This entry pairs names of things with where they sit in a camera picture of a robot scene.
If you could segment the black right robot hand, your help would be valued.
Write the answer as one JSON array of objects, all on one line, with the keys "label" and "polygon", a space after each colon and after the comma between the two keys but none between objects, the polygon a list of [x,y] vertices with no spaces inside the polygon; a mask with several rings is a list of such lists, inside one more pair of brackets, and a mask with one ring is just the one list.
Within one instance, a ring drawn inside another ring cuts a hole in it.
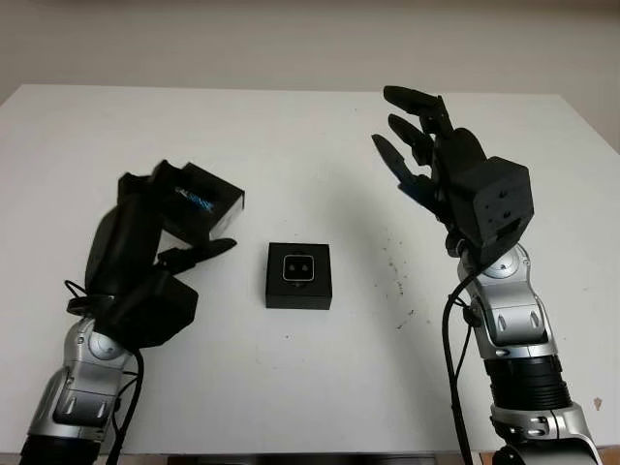
[{"label": "black right robot hand", "polygon": [[386,86],[383,96],[387,102],[418,117],[420,126],[416,127],[392,113],[388,116],[388,125],[411,148],[417,164],[431,168],[431,174],[412,173],[404,157],[385,137],[375,134],[373,143],[398,179],[399,189],[444,224],[448,232],[446,248],[456,257],[469,229],[459,224],[450,199],[454,179],[482,164],[486,156],[473,133],[452,126],[441,96],[395,85]]}]

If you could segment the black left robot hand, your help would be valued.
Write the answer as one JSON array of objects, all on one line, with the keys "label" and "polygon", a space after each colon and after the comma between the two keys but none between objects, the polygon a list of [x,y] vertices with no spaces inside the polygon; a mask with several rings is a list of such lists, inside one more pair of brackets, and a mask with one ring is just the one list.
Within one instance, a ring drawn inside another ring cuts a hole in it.
[{"label": "black left robot hand", "polygon": [[243,189],[193,163],[123,174],[93,238],[87,297],[100,313],[193,313],[198,294],[177,276],[234,247],[224,232],[244,206]]}]

